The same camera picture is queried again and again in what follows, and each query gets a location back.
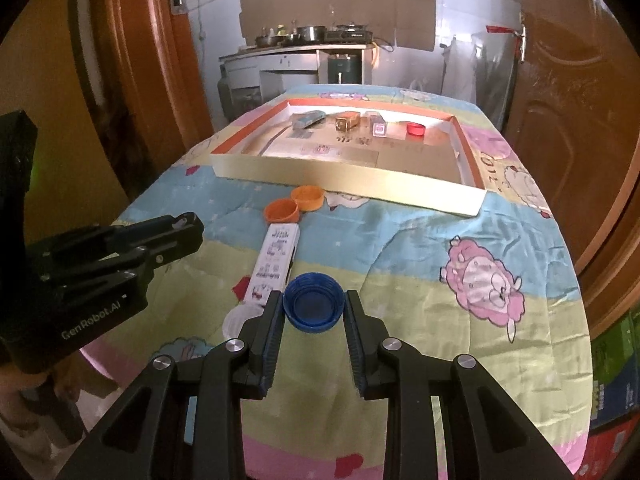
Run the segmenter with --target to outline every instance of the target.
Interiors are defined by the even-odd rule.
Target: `blue bottle cap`
[[[294,327],[317,334],[329,330],[340,319],[344,310],[344,291],[331,276],[306,272],[287,285],[282,304]]]

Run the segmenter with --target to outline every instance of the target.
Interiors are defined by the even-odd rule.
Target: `yellow wall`
[[[38,127],[25,235],[35,241],[127,206],[76,74],[67,0],[31,0],[0,44],[0,114],[23,108]]]

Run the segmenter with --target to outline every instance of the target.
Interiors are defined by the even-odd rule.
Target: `cartoon tablecloth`
[[[482,112],[462,101],[375,86],[306,86],[194,147],[120,220],[193,211],[205,225],[201,249],[158,269],[146,310],[85,353],[127,384],[153,355],[202,355],[224,341],[225,317],[228,331],[230,321],[250,316],[235,308],[267,231],[262,210],[291,188],[217,178],[208,155],[281,99],[318,95],[455,114],[490,192],[476,218],[330,194],[300,221],[292,276],[325,272],[356,289],[368,314],[423,354],[476,356],[575,472],[592,379],[571,259],[518,157]],[[442,436],[439,406],[434,413]],[[386,402],[359,398],[342,324],[319,335],[286,324],[274,385],[265,400],[242,404],[242,426],[247,473],[259,480],[382,478]],[[443,449],[440,439],[441,460]]]

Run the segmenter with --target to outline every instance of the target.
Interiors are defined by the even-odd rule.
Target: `red box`
[[[640,413],[613,428],[590,435],[582,465],[574,478],[577,480],[601,478],[626,444],[639,419]]]

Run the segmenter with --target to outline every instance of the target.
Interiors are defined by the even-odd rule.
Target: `small white box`
[[[284,290],[300,238],[298,224],[271,224],[262,243],[245,303],[265,306],[272,290]]]

